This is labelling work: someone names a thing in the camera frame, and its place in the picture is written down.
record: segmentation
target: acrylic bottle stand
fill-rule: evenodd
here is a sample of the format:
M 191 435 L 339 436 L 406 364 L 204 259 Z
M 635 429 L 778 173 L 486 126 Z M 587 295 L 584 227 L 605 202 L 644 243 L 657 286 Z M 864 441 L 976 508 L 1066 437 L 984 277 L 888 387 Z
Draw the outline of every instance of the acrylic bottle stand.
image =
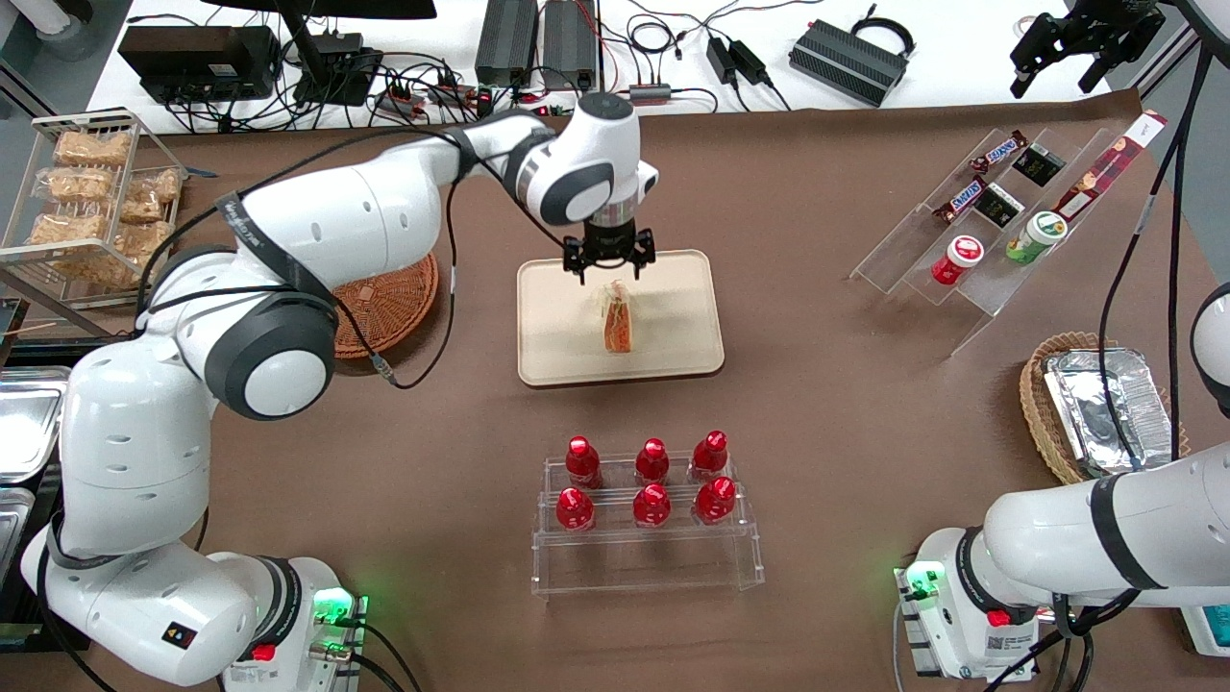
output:
M 603 460 L 603 488 L 585 490 L 594 501 L 595 526 L 571 533 L 555 519 L 560 492 L 571 486 L 563 458 L 544 465 L 534 526 L 535 595 L 594 591 L 653 591 L 663 589 L 733 586 L 743 591 L 764 584 L 760 533 L 755 515 L 739 483 L 733 461 L 723 473 L 736 482 L 734 511 L 715 526 L 691 517 L 700 484 L 686 479 L 690 451 L 673 451 L 667 494 L 670 517 L 659 527 L 640 529 L 632 519 L 632 499 L 641 487 L 635 478 L 635 455 Z
M 948 177 L 909 215 L 902 219 L 897 227 L 850 273 L 851 278 L 863 277 L 886 294 L 892 294 L 905 285 L 937 306 L 953 295 L 973 304 L 982 311 L 982 316 L 964 338 L 957 343 L 952 350 L 953 355 L 995 320 L 995 316 L 1007 305 L 1021 284 L 1039 264 L 1047 261 L 1047 254 L 1061 247 L 1080 224 L 1089 218 L 1098 199 L 1095 199 L 1069 224 L 1068 237 L 1028 264 L 1020 264 L 1007 257 L 1005 253 L 1007 242 L 1016 237 L 1026 221 L 1036 213 L 1052 209 L 1064 192 L 1075 184 L 1093 161 L 1117 139 L 1109 129 L 1102 128 L 1084 147 L 1077 147 L 1050 129 L 1043 129 L 1031 141 L 1036 141 L 1066 161 L 1066 165 L 1046 187 L 1039 187 L 1012 167 L 1020 151 L 1014 151 L 1005 161 L 996 163 L 988 173 L 983 175 L 983 179 L 999 184 L 1025 205 L 1025 210 L 1002 229 L 973 208 L 966 209 L 952 225 L 947 226 L 934 216 L 935 209 L 952 199 L 973 181 L 975 171 L 969 167 L 969 160 L 985 155 L 1007 140 L 1009 136 L 1009 133 L 1000 129 L 991 130 L 986 139 L 983 139 L 967 154 Z M 957 235 L 977 237 L 986 253 L 983 261 L 966 270 L 956 284 L 945 285 L 932 278 L 931 264 L 945 253 L 948 242 Z

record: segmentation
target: wicker basket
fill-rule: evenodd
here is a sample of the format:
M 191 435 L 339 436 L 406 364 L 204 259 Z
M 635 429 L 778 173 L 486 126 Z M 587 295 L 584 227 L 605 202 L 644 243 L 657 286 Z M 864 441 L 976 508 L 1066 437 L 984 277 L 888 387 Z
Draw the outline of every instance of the wicker basket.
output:
M 371 278 L 352 280 L 333 290 L 354 312 L 355 321 L 374 350 L 389 349 L 415 329 L 435 300 L 440 273 L 435 254 L 416 264 Z M 337 338 L 333 353 L 338 359 L 368 356 L 351 327 L 351 321 L 338 312 Z
M 1107 338 L 1107 348 L 1116 345 L 1116 342 Z M 1042 361 L 1047 356 L 1074 349 L 1097 349 L 1097 334 L 1086 331 L 1069 331 L 1059 333 L 1042 342 L 1038 349 L 1025 364 L 1021 371 L 1021 411 L 1025 413 L 1025 423 L 1030 427 L 1030 435 L 1038 447 L 1038 454 L 1047 462 L 1047 467 L 1065 486 L 1090 481 L 1080 471 L 1071 450 L 1068 447 L 1068 436 L 1064 433 L 1059 414 L 1055 413 L 1054 404 L 1050 403 L 1050 393 L 1042 377 Z M 1164 390 L 1157 390 L 1162 404 L 1170 408 L 1170 398 Z M 1187 434 L 1182 424 L 1175 427 L 1178 430 L 1178 454 L 1186 457 L 1192 454 L 1188 447 Z

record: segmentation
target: aluminum foil tray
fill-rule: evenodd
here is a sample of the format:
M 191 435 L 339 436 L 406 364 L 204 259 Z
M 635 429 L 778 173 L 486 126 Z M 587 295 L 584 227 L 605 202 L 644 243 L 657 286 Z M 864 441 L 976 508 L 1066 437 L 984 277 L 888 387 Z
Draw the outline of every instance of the aluminum foil tray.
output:
M 1145 359 L 1129 349 L 1106 350 L 1111 401 L 1130 454 L 1123 449 L 1106 407 L 1097 350 L 1074 350 L 1043 360 L 1052 403 L 1073 456 L 1092 478 L 1157 468 L 1171 462 L 1171 424 Z
M 43 471 L 60 429 L 69 369 L 0 370 L 0 486 Z
M 0 583 L 17 554 L 21 530 L 34 506 L 34 495 L 25 488 L 0 488 Z

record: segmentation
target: white table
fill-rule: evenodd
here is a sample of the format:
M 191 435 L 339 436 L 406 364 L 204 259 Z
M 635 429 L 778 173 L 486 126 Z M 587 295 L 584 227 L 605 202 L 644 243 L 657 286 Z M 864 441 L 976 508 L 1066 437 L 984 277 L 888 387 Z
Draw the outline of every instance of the white table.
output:
M 646 7 L 656 11 L 683 11 L 705 17 L 721 7 L 728 0 L 641 0 Z M 740 0 L 739 5 L 770 5 L 775 0 Z M 819 5 L 790 5 L 768 11 L 738 12 L 713 22 L 713 26 L 747 43 L 769 68 L 769 73 L 785 97 L 796 108 L 865 108 L 862 103 L 849 98 L 838 91 L 797 73 L 788 66 L 787 54 L 795 41 L 807 31 L 807 22 L 822 18 L 829 23 L 849 27 L 867 12 L 870 0 L 825 0 Z M 467 84 L 474 84 L 474 61 L 477 52 L 478 34 L 482 29 L 482 17 L 486 0 L 437 0 L 439 17 L 429 21 L 376 21 L 348 20 L 332 21 L 342 32 L 363 33 L 369 47 L 386 50 L 413 50 L 438 55 L 466 76 Z M 218 7 L 198 0 L 134 0 L 129 17 L 172 12 L 203 23 Z M 1065 12 L 1063 0 L 881 0 L 878 16 L 897 20 L 914 34 L 918 48 L 910 58 L 905 77 L 889 93 L 883 107 L 930 107 L 930 106 L 968 106 L 980 103 L 1000 103 L 1014 101 L 1009 87 L 1015 79 L 1009 52 L 1016 45 L 1015 25 L 1027 15 L 1049 11 L 1057 16 Z M 601 22 L 619 33 L 624 33 L 627 18 L 640 10 L 627 0 L 600 0 Z M 253 14 L 244 10 L 221 9 L 210 21 L 212 26 L 239 26 L 245 22 L 260 21 Z M 283 42 L 290 33 L 277 20 L 269 16 L 269 26 L 278 31 Z M 667 18 L 675 32 L 695 27 L 690 20 L 681 17 Z M 146 20 L 135 26 L 182 25 L 178 20 Z M 322 26 L 310 25 L 314 33 L 320 33 Z M 645 43 L 657 41 L 661 32 L 646 31 L 641 37 Z M 868 41 L 889 50 L 898 52 L 900 43 L 886 29 L 871 28 L 860 33 Z M 159 134 L 182 133 L 184 128 L 161 104 L 156 103 L 140 87 L 137 74 L 128 63 L 116 53 L 116 47 L 107 59 L 98 84 L 90 98 L 89 108 L 125 107 L 134 111 L 149 128 Z M 734 100 L 734 92 L 728 86 L 717 84 L 708 60 L 705 57 L 707 36 L 701 31 L 689 32 L 681 42 L 683 59 L 676 60 L 672 52 L 663 57 L 662 73 L 665 81 L 674 87 L 704 87 L 717 93 L 721 111 L 740 111 Z M 629 79 L 635 81 L 636 70 L 629 49 L 619 43 L 608 43 L 610 48 L 605 60 L 619 66 L 619 88 L 626 88 Z M 389 55 L 385 65 L 400 69 L 421 61 L 406 55 Z M 1076 57 L 1053 65 L 1038 75 L 1025 101 L 1071 101 L 1085 95 L 1076 82 L 1090 65 L 1092 58 Z M 299 80 L 299 70 L 285 66 L 285 76 L 293 85 Z M 642 59 L 642 73 L 646 80 L 648 73 Z M 614 77 L 614 69 L 606 66 L 606 81 Z M 376 85 L 384 80 L 378 77 Z M 1096 93 L 1108 91 L 1105 81 Z M 663 106 L 646 106 L 640 111 L 646 114 L 707 112 L 712 102 L 704 93 L 690 93 L 695 98 L 676 98 Z M 774 93 L 763 86 L 743 86 L 743 98 L 752 109 L 777 111 L 781 103 Z M 260 112 L 271 100 L 240 102 L 235 106 L 235 117 L 247 117 Z M 571 104 L 569 93 L 554 93 L 546 103 Z M 440 119 L 435 108 L 428 111 L 433 122 Z M 355 125 L 368 123 L 370 111 L 363 107 L 349 108 L 351 120 Z M 273 125 L 285 122 L 285 116 L 268 118 L 258 124 Z M 300 127 L 310 127 L 314 118 L 303 120 Z M 390 124 L 376 119 L 378 123 Z M 198 120 L 203 132 L 210 132 L 210 124 Z M 317 127 L 347 127 L 344 109 L 341 106 L 326 106 Z

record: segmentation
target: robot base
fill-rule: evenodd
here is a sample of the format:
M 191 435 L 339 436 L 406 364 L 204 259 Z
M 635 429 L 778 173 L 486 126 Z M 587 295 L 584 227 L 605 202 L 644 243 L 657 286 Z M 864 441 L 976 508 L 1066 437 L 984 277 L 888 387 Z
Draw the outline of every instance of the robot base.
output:
M 287 639 L 269 661 L 241 661 L 221 674 L 228 692 L 342 692 L 358 677 L 347 663 L 309 658 L 316 644 L 354 647 L 354 631 L 320 623 L 322 617 L 363 618 L 363 599 L 338 584 L 337 575 L 314 558 L 293 558 L 290 567 L 303 580 L 299 615 Z
M 957 575 L 957 546 L 964 533 L 961 529 L 932 533 L 922 542 L 914 564 L 904 572 L 898 570 L 903 611 L 908 621 L 916 615 L 919 624 L 918 628 L 907 627 L 907 633 L 920 675 L 935 675 L 934 669 L 927 670 L 921 663 L 926 656 L 919 654 L 926 644 L 945 677 L 991 681 L 1038 640 L 1038 619 L 1005 627 L 991 627 L 986 622 L 986 615 L 966 595 Z M 930 596 L 919 601 L 904 600 L 919 588 Z M 1005 682 L 1027 682 L 1033 672 L 1032 665 L 1025 666 Z

